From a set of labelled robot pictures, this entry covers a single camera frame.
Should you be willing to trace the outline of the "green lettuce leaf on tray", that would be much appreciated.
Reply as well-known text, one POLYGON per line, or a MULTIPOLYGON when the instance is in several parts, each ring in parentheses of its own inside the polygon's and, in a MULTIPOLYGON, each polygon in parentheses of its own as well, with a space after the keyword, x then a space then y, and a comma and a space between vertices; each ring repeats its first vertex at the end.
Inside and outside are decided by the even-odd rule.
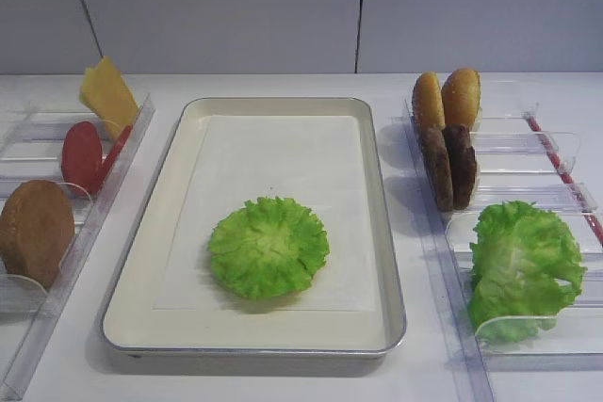
POLYGON ((217 224, 207 248, 218 282, 252 300, 308 289, 330 254, 317 214, 280 197, 246 201, 217 224))

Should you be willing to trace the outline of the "brown meat patty left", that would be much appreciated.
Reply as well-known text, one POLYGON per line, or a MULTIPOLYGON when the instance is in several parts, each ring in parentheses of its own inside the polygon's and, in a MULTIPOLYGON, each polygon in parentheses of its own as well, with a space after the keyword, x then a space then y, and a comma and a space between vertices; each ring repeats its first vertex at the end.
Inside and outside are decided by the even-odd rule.
POLYGON ((441 212, 450 212, 453 209, 453 185, 443 134, 440 129, 430 127, 421 131, 420 139, 436 205, 441 212))

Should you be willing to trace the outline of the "brown meat patty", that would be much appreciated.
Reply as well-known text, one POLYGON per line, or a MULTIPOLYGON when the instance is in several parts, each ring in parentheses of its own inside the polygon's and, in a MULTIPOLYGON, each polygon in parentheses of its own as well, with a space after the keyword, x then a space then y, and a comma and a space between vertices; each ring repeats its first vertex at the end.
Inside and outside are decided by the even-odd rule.
POLYGON ((469 129, 464 124, 452 124, 443 130, 453 189, 453 207, 465 209, 471 200, 477 176, 475 150, 469 129))
POLYGON ((430 127, 421 131, 420 139, 436 205, 441 212, 450 212, 453 209, 453 185, 443 134, 440 129, 430 127))

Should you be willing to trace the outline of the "brown meat patty right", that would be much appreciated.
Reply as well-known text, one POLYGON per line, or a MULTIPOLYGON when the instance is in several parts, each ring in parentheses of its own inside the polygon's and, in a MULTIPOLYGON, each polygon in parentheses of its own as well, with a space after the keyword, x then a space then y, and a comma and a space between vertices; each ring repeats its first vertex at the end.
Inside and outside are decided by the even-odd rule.
POLYGON ((452 124, 443 130, 453 189, 453 207, 465 209, 471 200, 477 176, 475 150, 469 129, 464 124, 452 124))

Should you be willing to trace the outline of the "thin red tomato slice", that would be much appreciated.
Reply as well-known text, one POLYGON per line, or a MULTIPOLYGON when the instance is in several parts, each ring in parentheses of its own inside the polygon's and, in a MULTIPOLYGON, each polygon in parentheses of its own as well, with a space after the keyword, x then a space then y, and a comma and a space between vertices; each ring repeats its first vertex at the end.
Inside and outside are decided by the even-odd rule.
POLYGON ((132 128, 133 126, 131 124, 128 124, 123 128, 121 134, 119 135, 119 137, 113 144, 111 150, 109 151, 108 155, 106 156, 105 160, 103 161, 103 164, 100 167, 99 172, 97 173, 97 191, 100 191, 102 189, 109 172, 112 170, 114 164, 120 156, 120 153, 122 152, 122 149, 125 146, 127 139, 130 137, 132 128))

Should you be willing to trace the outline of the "yellow cheese slice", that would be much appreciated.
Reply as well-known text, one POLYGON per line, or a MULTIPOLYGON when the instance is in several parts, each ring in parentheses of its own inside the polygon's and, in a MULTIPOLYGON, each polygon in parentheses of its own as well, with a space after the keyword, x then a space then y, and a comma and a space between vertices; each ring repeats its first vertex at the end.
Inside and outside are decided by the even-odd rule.
POLYGON ((103 56, 94 68, 85 69, 79 98, 103 121, 113 141, 134 123, 139 112, 130 88, 108 56, 103 56))

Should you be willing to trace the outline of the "green lettuce leaf in rack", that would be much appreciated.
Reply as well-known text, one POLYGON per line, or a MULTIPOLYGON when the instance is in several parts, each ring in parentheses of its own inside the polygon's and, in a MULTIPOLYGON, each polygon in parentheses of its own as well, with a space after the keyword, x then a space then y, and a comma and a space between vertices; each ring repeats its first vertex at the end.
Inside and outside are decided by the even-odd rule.
POLYGON ((487 342, 519 342, 556 326, 582 293, 579 243, 558 214, 524 201, 483 209, 474 228, 467 311, 487 342))

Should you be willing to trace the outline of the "white paper tray liner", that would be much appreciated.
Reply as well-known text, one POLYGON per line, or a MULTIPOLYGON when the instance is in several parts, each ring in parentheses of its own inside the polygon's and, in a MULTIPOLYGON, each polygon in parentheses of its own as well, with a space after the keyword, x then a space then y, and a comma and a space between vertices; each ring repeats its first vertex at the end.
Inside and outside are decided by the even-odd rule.
POLYGON ((202 125, 156 308, 374 310, 373 234, 356 119, 213 116, 202 125), (216 225, 261 196, 293 198, 325 226, 330 254, 303 292, 249 300, 225 290, 210 270, 206 242, 216 225))

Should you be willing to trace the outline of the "golden bun half left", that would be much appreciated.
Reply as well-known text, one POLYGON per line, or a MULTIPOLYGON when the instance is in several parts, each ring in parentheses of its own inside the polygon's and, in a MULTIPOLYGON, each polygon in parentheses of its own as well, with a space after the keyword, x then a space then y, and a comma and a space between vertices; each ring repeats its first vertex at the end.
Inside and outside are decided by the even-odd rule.
POLYGON ((412 108, 417 126, 443 129, 446 125, 439 79, 435 72, 424 72, 416 80, 412 108))

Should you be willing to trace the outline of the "golden bun half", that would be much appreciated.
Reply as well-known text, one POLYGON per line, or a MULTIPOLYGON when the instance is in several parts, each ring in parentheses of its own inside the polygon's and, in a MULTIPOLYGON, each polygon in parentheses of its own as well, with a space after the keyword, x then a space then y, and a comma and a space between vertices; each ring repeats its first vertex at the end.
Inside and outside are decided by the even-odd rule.
POLYGON ((446 125, 439 79, 435 72, 424 72, 416 80, 412 108, 417 126, 443 129, 446 125))
POLYGON ((472 129, 481 108, 481 77, 477 70, 461 68, 447 78, 441 90, 446 125, 472 129))

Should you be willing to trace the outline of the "golden bun half right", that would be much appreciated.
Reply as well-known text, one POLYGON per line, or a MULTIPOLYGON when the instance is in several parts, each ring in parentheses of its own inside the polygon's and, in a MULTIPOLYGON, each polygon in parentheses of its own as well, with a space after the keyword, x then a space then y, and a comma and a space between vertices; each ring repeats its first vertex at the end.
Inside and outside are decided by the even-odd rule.
POLYGON ((481 108, 481 77, 477 70, 461 68, 447 78, 441 90, 446 125, 472 129, 481 108))

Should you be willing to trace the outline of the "clear acrylic rack right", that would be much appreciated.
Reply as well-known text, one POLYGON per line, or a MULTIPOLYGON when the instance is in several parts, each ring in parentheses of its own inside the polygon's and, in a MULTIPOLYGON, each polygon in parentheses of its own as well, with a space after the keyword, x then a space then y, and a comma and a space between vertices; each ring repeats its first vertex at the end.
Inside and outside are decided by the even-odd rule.
POLYGON ((586 187, 573 181, 579 148, 571 133, 539 128, 532 112, 485 117, 471 134, 478 171, 467 208, 437 211, 419 150, 412 108, 404 130, 423 197, 428 234, 422 238, 449 362, 462 401, 492 401, 493 372, 523 375, 546 371, 599 371, 602 368, 602 210, 586 187), (491 319, 475 329, 467 317, 471 298, 471 243, 480 212, 490 204, 521 200, 557 213, 578 240, 586 268, 582 293, 573 305, 549 317, 550 330, 522 342, 497 342, 493 333, 516 323, 491 319))

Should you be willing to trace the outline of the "white metal baking tray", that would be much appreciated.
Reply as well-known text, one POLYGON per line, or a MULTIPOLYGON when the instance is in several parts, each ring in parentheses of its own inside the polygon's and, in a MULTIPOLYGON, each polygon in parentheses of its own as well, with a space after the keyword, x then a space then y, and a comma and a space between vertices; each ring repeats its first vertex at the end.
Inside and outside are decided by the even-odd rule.
POLYGON ((204 98, 185 106, 112 290, 106 341, 136 355, 378 357, 406 327, 369 106, 352 98, 204 98), (308 289, 250 300, 207 242, 246 201, 291 198, 330 252, 308 289))

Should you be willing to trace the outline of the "brown bun half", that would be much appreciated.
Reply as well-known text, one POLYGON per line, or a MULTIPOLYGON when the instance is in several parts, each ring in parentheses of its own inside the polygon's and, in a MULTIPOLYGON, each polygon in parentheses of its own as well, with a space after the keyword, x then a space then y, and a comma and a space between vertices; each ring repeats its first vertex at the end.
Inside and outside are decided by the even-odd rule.
POLYGON ((27 181, 6 200, 1 213, 1 260, 7 273, 50 289, 73 236, 70 200, 58 184, 27 181))

